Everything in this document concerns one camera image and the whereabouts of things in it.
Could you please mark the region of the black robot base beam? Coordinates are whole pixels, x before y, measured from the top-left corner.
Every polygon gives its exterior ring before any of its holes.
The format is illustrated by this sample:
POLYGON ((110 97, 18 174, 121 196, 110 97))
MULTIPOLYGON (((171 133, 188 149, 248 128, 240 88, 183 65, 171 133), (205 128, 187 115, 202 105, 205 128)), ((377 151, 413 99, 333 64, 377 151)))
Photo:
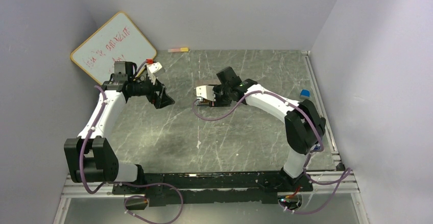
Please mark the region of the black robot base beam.
POLYGON ((275 204, 279 197, 311 192, 305 175, 290 178, 282 170, 213 173, 144 173, 132 186, 115 184, 113 195, 142 195, 149 206, 260 202, 275 204))

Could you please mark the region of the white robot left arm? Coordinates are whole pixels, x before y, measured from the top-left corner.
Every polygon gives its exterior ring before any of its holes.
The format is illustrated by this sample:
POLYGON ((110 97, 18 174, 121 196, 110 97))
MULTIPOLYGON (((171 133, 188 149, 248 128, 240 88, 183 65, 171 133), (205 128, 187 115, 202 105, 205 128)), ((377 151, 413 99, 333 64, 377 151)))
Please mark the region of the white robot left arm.
POLYGON ((67 139, 64 152, 75 183, 126 182, 133 193, 145 189, 146 179, 136 164, 121 163, 109 144, 114 124, 131 97, 144 96, 156 109, 173 105, 166 87, 157 79, 164 72, 159 62, 115 62, 109 80, 97 86, 96 108, 76 138, 67 139))

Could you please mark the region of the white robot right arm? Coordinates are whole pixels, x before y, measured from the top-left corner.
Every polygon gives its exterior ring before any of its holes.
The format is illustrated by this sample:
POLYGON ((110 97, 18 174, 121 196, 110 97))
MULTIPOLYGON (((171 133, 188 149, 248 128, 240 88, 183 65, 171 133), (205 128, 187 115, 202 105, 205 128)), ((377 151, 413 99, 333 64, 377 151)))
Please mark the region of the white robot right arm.
POLYGON ((211 107, 227 107, 232 102, 259 108, 283 122, 286 140, 290 147, 282 167, 281 186, 288 191, 300 184, 300 176, 307 159, 315 148, 323 149, 326 119, 319 115, 310 100, 296 101, 264 88, 252 79, 242 80, 232 67, 217 74, 219 84, 196 88, 196 96, 209 102, 211 107))

